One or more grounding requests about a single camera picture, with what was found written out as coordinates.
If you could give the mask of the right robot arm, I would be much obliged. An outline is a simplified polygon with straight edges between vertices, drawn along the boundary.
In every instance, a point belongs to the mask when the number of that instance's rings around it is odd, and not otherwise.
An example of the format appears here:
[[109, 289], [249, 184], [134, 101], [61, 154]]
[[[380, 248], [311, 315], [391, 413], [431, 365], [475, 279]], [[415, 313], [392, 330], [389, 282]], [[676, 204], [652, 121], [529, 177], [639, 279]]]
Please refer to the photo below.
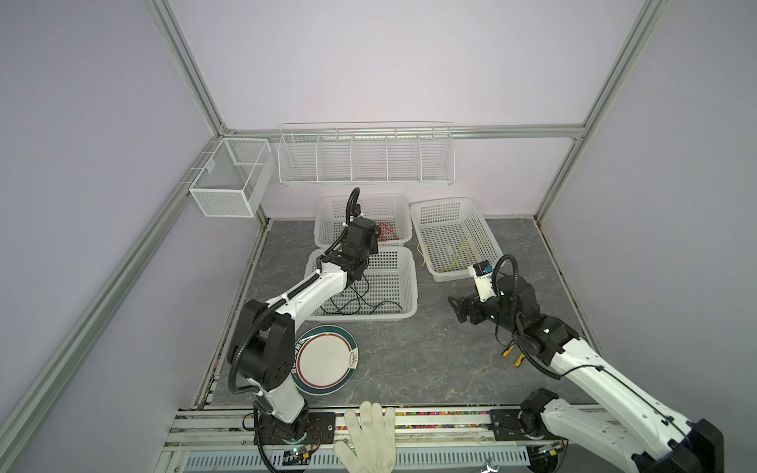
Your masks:
[[709, 421], [692, 422], [623, 376], [559, 317], [542, 313], [532, 285], [515, 276], [474, 279], [476, 292], [447, 301], [461, 323], [491, 321], [542, 374], [569, 380], [613, 423], [585, 413], [545, 388], [520, 404], [503, 428], [531, 439], [554, 436], [580, 445], [625, 472], [722, 472], [725, 438]]

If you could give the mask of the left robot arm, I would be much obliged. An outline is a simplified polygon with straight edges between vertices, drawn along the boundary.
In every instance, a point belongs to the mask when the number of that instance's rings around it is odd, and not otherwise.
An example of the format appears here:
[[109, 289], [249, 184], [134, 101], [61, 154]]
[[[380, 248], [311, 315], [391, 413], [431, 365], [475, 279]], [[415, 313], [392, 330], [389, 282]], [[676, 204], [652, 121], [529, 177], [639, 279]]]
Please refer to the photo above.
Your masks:
[[351, 191], [342, 231], [319, 255], [315, 270], [279, 296], [245, 303], [229, 345], [228, 390], [253, 394], [254, 407], [284, 425], [300, 423], [307, 411], [291, 376], [298, 328], [359, 281], [370, 257], [379, 252], [382, 229], [363, 215], [360, 193], [358, 187]]

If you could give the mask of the white gloved hand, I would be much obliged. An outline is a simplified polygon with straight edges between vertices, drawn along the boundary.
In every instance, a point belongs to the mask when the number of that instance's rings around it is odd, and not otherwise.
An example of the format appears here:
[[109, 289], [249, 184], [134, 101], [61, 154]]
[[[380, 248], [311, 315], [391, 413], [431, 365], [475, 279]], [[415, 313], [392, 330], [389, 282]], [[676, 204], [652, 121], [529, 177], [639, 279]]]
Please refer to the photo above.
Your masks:
[[395, 409], [364, 401], [344, 413], [353, 447], [336, 441], [334, 454], [350, 473], [392, 473], [396, 466]]

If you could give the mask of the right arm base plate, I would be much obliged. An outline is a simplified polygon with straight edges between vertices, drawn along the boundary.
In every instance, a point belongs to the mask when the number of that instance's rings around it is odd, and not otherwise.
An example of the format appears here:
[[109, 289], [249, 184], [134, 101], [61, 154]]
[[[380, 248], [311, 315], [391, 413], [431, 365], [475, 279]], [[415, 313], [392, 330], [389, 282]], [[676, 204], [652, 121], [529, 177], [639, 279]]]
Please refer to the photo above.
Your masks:
[[559, 441], [546, 428], [538, 414], [520, 409], [492, 409], [489, 411], [489, 430], [496, 441]]

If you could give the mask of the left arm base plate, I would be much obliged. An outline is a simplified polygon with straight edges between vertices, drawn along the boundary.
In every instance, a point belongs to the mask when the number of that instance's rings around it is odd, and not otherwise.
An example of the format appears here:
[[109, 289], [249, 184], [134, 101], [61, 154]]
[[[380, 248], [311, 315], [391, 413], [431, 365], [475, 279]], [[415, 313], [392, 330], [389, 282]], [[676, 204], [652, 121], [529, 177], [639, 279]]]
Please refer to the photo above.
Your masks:
[[336, 434], [334, 412], [302, 413], [293, 424], [259, 414], [254, 421], [262, 445], [331, 445]]

